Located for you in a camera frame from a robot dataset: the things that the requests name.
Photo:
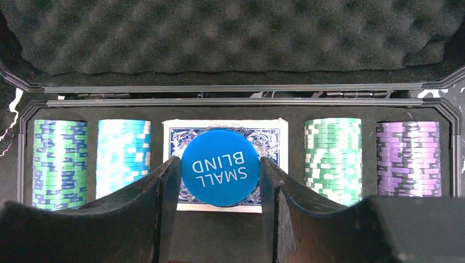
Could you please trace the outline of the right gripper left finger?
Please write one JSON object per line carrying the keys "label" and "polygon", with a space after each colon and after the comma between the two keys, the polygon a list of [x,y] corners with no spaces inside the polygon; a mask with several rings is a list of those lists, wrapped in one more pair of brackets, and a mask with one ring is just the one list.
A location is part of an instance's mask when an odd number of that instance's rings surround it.
{"label": "right gripper left finger", "polygon": [[1,202],[1,262],[168,262],[180,159],[78,209]]}

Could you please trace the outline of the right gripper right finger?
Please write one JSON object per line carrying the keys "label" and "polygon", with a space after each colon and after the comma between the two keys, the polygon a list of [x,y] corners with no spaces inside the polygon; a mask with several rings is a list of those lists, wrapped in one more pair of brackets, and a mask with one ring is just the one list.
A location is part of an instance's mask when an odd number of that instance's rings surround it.
{"label": "right gripper right finger", "polygon": [[371,196],[346,207],[260,160],[268,262],[464,262],[464,199]]}

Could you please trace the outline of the blue small blind button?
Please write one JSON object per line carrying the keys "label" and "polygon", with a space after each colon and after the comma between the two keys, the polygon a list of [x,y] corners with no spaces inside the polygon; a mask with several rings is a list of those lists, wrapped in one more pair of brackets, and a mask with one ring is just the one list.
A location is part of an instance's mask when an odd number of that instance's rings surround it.
{"label": "blue small blind button", "polygon": [[242,202],[259,179],[259,156],[241,134],[213,129],[195,137],[180,163],[182,181],[200,201],[229,207]]}

